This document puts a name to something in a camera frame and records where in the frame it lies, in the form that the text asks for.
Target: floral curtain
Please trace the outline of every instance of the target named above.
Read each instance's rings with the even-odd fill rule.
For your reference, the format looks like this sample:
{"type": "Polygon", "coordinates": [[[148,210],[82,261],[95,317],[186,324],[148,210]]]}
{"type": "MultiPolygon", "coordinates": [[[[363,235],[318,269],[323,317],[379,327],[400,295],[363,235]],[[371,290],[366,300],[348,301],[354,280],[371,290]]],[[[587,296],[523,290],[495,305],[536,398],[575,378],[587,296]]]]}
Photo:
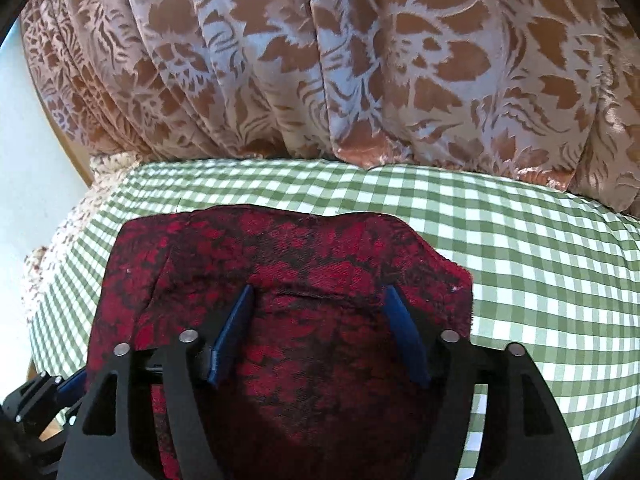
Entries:
{"type": "Polygon", "coordinates": [[[482,171],[640,208],[640,41],[613,0],[31,0],[93,153],[482,171]]]}

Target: green checkered cushion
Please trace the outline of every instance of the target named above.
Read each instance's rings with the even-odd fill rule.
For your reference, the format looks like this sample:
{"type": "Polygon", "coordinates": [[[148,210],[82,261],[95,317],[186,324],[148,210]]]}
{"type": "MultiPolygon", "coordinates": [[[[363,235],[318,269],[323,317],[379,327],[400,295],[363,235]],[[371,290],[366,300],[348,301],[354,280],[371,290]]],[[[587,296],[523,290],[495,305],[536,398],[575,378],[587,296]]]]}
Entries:
{"type": "MultiPolygon", "coordinates": [[[[129,219],[251,203],[388,213],[474,276],[475,343],[524,342],[556,397],[587,478],[626,440],[638,407],[640,221],[544,187],[415,166],[206,160],[134,170],[70,248],[31,329],[38,369],[84,364],[111,247],[129,219]]],[[[478,458],[477,389],[459,478],[478,458]]]]}

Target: curtain fold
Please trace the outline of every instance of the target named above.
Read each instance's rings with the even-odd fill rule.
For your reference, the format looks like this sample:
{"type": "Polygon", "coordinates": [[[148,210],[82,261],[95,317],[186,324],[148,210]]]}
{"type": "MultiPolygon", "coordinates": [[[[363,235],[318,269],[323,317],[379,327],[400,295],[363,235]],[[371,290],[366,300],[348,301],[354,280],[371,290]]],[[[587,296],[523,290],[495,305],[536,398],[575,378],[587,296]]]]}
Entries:
{"type": "Polygon", "coordinates": [[[613,0],[31,0],[93,153],[481,171],[637,211],[640,41],[613,0]]]}

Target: pink damask fabric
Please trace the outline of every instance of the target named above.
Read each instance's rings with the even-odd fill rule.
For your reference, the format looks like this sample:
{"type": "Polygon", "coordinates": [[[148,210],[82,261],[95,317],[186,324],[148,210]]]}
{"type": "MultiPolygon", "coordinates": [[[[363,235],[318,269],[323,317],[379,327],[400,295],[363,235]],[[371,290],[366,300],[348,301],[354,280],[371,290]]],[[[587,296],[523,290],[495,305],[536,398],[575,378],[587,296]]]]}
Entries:
{"type": "Polygon", "coordinates": [[[36,85],[94,153],[407,162],[640,208],[613,0],[31,0],[36,85]]]}

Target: white wall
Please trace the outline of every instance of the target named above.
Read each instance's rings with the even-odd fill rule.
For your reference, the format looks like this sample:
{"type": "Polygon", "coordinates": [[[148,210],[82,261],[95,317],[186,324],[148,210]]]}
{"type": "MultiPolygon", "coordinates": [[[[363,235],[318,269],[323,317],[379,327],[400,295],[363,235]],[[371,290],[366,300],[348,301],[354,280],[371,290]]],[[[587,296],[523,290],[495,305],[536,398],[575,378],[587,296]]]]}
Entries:
{"type": "Polygon", "coordinates": [[[0,402],[24,382],[31,357],[22,261],[85,192],[42,111],[14,25],[0,46],[0,402]]]}

